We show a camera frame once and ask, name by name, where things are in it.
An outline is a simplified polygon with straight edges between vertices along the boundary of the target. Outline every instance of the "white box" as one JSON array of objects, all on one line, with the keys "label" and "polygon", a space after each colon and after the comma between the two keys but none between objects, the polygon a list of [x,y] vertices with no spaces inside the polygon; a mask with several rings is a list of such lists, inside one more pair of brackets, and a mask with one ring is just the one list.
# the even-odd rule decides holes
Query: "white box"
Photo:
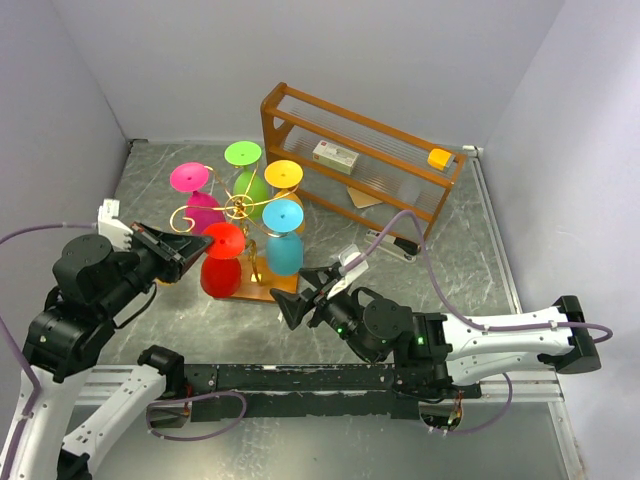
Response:
[{"label": "white box", "polygon": [[313,159],[326,167],[351,175],[356,165],[358,153],[344,147],[321,140],[313,149]]}]

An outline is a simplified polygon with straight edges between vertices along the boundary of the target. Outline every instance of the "gray table surface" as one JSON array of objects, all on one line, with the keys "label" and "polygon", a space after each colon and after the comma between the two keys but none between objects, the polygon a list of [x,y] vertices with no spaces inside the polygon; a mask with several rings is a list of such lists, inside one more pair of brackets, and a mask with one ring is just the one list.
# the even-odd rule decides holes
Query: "gray table surface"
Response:
[{"label": "gray table surface", "polygon": [[[219,170],[230,185],[237,174],[223,160],[224,146],[158,145],[136,142],[120,182],[121,218],[168,228],[171,212],[186,201],[168,181],[188,161]],[[467,163],[428,245],[444,292],[462,311],[506,314],[513,309],[491,237],[476,178]],[[331,191],[308,175],[311,188]],[[223,198],[220,185],[208,191]],[[351,243],[366,248],[360,224],[305,202],[302,235],[305,265],[323,266]],[[264,245],[262,234],[254,237]],[[422,260],[409,265],[375,252],[370,269],[356,285],[367,285],[415,310],[442,311]],[[196,265],[175,286],[161,287],[153,306],[103,350],[102,364],[133,364],[140,352],[160,344],[190,363],[358,362],[326,325],[291,332],[277,319],[275,305],[214,300],[199,287]],[[466,409],[469,427],[488,418],[497,404]],[[217,424],[189,425],[181,434],[211,431]],[[549,408],[518,403],[495,427],[475,436],[442,439],[416,422],[386,417],[246,419],[217,439],[197,444],[163,442],[146,434],[140,418],[109,454],[96,477],[103,479],[459,479],[567,478]]]}]

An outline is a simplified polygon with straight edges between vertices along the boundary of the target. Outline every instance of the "wall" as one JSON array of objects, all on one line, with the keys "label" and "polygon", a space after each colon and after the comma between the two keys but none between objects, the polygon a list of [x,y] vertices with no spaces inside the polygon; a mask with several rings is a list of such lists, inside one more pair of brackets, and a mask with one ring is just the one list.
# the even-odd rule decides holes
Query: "wall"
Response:
[{"label": "wall", "polygon": [[577,294],[615,329],[601,371],[561,377],[590,478],[640,472],[640,3],[569,0],[485,150],[528,309]]},{"label": "wall", "polygon": [[[49,0],[0,2],[0,237],[55,221],[94,222],[113,193],[126,142]],[[32,233],[0,247],[0,314],[22,346],[54,285],[51,267],[78,231]],[[19,367],[0,347],[0,439]]]},{"label": "wall", "polygon": [[54,0],[129,138],[261,138],[286,81],[457,145],[485,143],[562,3]]}]

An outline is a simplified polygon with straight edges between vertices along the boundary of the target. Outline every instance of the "gray wall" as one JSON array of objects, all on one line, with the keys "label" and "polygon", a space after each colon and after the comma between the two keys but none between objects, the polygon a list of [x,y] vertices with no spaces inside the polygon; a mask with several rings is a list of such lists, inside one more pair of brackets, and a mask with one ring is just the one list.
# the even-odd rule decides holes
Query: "gray wall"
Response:
[{"label": "gray wall", "polygon": [[260,138],[279,81],[484,144],[562,0],[54,0],[129,138]]},{"label": "gray wall", "polygon": [[563,376],[593,479],[638,478],[640,3],[569,0],[486,147],[524,306],[577,294],[615,329],[603,369]]},{"label": "gray wall", "polygon": [[[0,3],[0,236],[56,221],[95,221],[126,143],[49,0]],[[53,286],[51,266],[77,231],[33,233],[0,247],[0,314],[23,344]],[[19,367],[0,347],[0,438]]]}]

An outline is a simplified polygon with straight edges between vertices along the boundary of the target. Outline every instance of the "wooden rack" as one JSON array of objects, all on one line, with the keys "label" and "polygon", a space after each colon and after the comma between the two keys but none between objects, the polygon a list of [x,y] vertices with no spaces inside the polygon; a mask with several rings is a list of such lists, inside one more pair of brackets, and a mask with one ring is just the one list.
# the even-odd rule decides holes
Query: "wooden rack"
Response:
[{"label": "wooden rack", "polygon": [[[260,112],[268,163],[293,160],[397,209],[411,210],[426,222],[425,239],[466,160],[465,155],[451,152],[455,155],[454,161],[444,171],[436,170],[428,165],[427,157],[432,149],[442,147],[291,88],[286,83],[279,83],[267,95]],[[312,151],[320,140],[360,154],[351,175],[312,159]],[[412,185],[417,193],[410,203],[399,198],[405,185]],[[369,228],[378,231],[383,228],[318,192],[305,189],[297,192]]]}]

